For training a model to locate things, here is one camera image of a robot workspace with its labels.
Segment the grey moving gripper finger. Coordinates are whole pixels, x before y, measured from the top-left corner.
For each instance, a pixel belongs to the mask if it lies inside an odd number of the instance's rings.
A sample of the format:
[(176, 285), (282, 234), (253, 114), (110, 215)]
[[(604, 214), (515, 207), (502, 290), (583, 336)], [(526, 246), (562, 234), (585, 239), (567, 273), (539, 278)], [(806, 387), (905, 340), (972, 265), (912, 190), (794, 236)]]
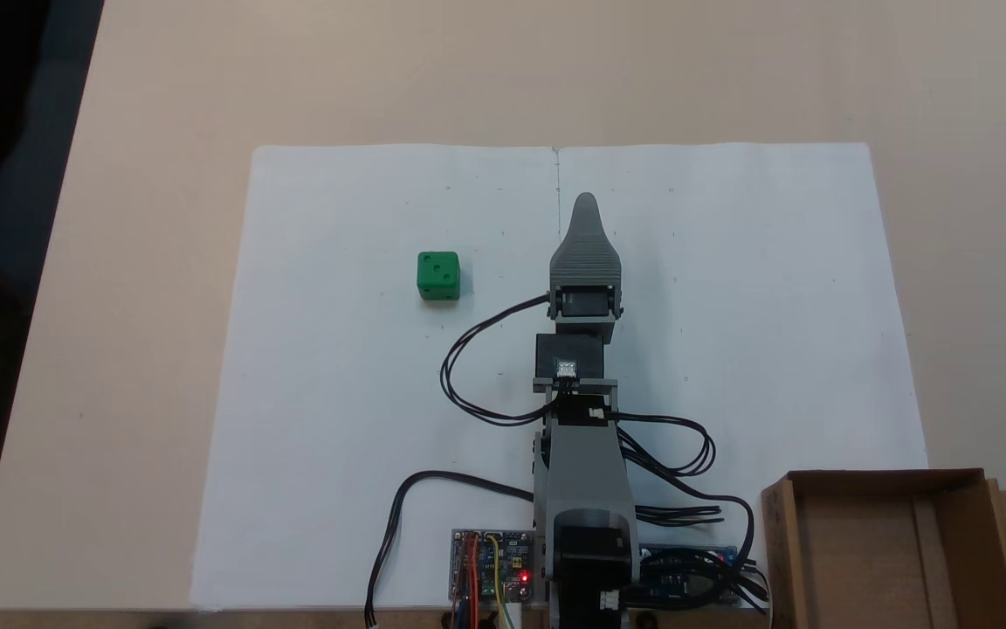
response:
[(622, 263), (604, 231), (595, 195), (576, 196), (568, 229), (548, 263), (548, 317), (555, 320), (555, 291), (562, 287), (615, 287), (619, 319), (623, 313), (622, 281)]

